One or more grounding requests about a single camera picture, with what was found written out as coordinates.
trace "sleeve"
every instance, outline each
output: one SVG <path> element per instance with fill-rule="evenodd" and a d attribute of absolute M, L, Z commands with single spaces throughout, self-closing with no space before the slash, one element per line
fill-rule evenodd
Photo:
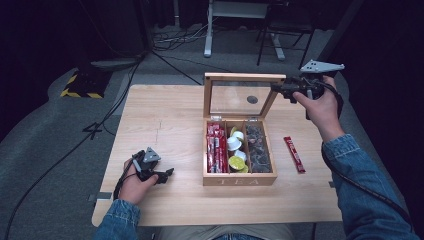
<path fill-rule="evenodd" d="M 328 161 L 343 175 L 400 205 L 389 181 L 347 134 L 323 145 Z M 333 172 L 347 239 L 419 239 L 391 206 L 344 181 Z"/>
<path fill-rule="evenodd" d="M 137 239 L 140 209 L 124 200 L 113 201 L 93 239 Z"/>

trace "table leg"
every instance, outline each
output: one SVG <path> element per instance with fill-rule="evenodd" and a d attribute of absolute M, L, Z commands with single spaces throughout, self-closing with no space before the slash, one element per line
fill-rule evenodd
<path fill-rule="evenodd" d="M 286 56 L 284 56 L 283 49 L 281 48 L 280 40 L 278 39 L 280 35 L 271 33 L 271 40 L 274 44 L 275 53 L 277 53 L 278 60 L 283 61 L 286 59 Z"/>
<path fill-rule="evenodd" d="M 206 33 L 205 52 L 203 53 L 205 57 L 210 57 L 212 55 L 212 23 L 213 23 L 212 16 L 213 16 L 213 0 L 209 0 L 208 31 Z"/>

